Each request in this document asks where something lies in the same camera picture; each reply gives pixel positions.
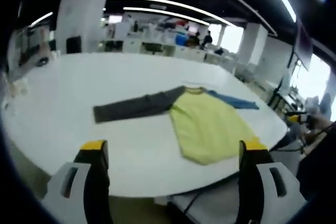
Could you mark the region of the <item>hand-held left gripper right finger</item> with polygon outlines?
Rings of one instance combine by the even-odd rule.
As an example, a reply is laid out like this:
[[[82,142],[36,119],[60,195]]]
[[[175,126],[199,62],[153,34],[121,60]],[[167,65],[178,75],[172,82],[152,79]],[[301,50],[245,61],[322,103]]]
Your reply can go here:
[[[287,223],[302,207],[299,181],[259,141],[239,142],[236,223]]]

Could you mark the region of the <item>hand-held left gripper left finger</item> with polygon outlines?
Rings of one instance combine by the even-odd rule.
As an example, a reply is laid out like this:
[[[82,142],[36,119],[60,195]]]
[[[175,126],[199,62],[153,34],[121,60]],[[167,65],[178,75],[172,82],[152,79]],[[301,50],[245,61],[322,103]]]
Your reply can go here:
[[[108,142],[86,142],[51,176],[43,206],[58,223],[113,223],[108,169]]]

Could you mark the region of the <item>person's right hand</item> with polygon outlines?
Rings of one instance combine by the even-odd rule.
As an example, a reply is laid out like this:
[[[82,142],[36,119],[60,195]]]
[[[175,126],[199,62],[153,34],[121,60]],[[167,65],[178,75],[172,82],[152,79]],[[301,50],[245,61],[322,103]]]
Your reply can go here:
[[[312,129],[313,130],[323,130],[328,128],[333,122],[324,117],[323,115],[315,114],[311,116],[312,119]]]

